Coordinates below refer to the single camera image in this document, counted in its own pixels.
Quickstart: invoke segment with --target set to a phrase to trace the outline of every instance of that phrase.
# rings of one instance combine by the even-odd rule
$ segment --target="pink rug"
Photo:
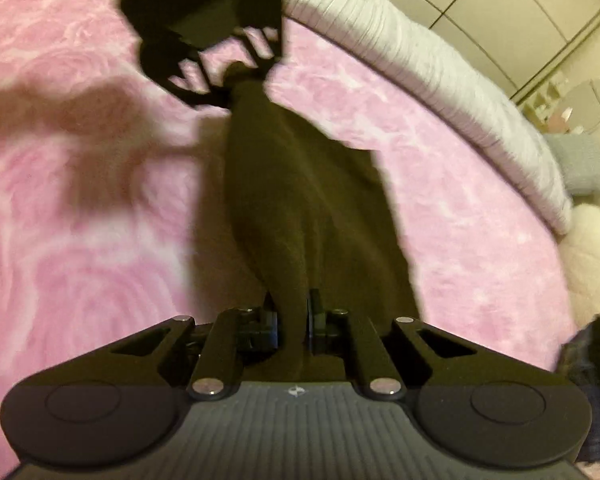
[[[416,100],[300,25],[286,32],[270,95],[378,150],[425,319],[550,367],[574,325],[542,222]],[[226,115],[156,88],[135,41],[112,0],[0,0],[0,402],[176,313],[209,322],[262,298],[224,216]],[[0,477],[15,464],[0,431]]]

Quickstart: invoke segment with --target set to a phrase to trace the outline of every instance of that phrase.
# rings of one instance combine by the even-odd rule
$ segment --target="metal bolt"
[[[369,387],[375,394],[393,395],[400,391],[402,385],[400,384],[400,381],[396,381],[395,379],[380,377],[379,379],[371,381]]]
[[[206,377],[204,379],[198,379],[191,387],[197,394],[214,396],[224,389],[224,383],[220,379]]]

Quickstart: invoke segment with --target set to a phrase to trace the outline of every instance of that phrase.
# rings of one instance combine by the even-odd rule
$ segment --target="white bedding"
[[[573,319],[581,330],[600,314],[600,207],[578,205],[573,210],[573,228],[558,249]]]
[[[295,20],[349,49],[420,98],[483,150],[558,234],[571,199],[540,133],[453,47],[389,0],[286,0]]]

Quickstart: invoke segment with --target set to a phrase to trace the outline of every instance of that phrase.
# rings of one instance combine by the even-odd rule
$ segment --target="black object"
[[[600,316],[562,348],[557,371],[581,388],[592,407],[591,430],[578,461],[600,462]]]
[[[307,344],[347,381],[241,381],[279,345],[270,300],[210,326],[177,316],[14,386],[9,478],[584,478],[573,383],[411,318],[380,337],[309,296]]]
[[[154,82],[190,106],[228,108],[229,91],[214,85],[200,53],[234,38],[257,65],[261,79],[283,57],[282,0],[120,0],[120,9],[142,39],[139,62]],[[251,29],[259,35],[270,57],[257,53]],[[197,64],[207,92],[182,88],[187,82],[181,63]]]

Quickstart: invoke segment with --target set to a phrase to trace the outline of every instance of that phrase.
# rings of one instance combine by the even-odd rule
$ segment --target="logo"
[[[296,386],[292,386],[291,388],[289,388],[287,391],[289,395],[294,396],[296,399],[306,393],[306,390],[302,386],[298,386],[297,384]]]

